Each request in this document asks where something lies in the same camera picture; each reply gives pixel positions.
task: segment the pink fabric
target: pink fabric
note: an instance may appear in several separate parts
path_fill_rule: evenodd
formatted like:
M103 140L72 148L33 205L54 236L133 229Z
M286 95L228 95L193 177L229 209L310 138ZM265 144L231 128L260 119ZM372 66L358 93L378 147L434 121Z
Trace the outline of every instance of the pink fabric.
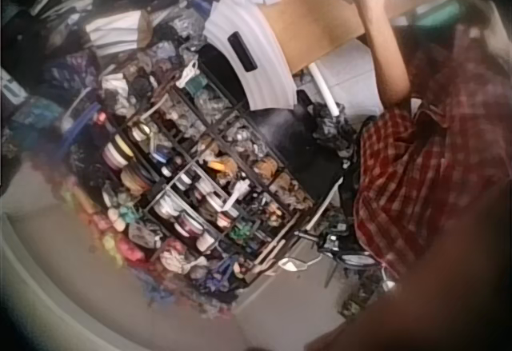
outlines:
M116 239L116 246L119 253L129 261L144 261L144 253L128 238L119 235Z

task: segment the floor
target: floor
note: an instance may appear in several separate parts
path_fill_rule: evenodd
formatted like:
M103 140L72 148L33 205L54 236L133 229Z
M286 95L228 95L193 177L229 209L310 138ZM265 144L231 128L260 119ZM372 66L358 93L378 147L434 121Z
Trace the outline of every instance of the floor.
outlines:
M342 322L336 313L342 281L323 284L330 262L305 273L263 277L240 299L234 318L209 320L179 305L148 306L138 281L93 246L90 231L51 197L46 183L24 165L0 199L15 233L52 282L105 326L152 350L302 349ZM309 259L309 246L297 257Z

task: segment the fabric scraps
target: fabric scraps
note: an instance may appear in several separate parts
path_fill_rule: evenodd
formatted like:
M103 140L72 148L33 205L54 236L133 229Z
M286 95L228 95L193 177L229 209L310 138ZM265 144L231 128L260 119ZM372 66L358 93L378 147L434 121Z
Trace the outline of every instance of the fabric scraps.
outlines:
M320 145L336 150L341 158L349 158L354 152L356 131L346 118L345 106L337 106L339 115L333 117L325 104L312 105L313 116L318 124L313 137Z

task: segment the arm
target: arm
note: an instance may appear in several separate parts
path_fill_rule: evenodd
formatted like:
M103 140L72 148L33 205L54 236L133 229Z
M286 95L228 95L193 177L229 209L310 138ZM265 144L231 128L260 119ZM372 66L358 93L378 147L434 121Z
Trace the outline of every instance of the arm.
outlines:
M482 196L396 290L309 350L496 349L503 337L510 342L511 191L507 182Z
M378 94L385 108L410 109L410 81L398 48L384 0L354 0L365 27L377 76Z
M384 108L403 106L410 110L410 81L384 8L361 14L377 77L378 96Z

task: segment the white paper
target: white paper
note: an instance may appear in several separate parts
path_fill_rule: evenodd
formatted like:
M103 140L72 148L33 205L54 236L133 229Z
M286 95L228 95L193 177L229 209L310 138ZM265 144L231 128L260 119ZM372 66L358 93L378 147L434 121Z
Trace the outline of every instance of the white paper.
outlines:
M353 39L316 63L334 100L345 106L351 123L357 125L367 116L383 111L371 52L360 41Z

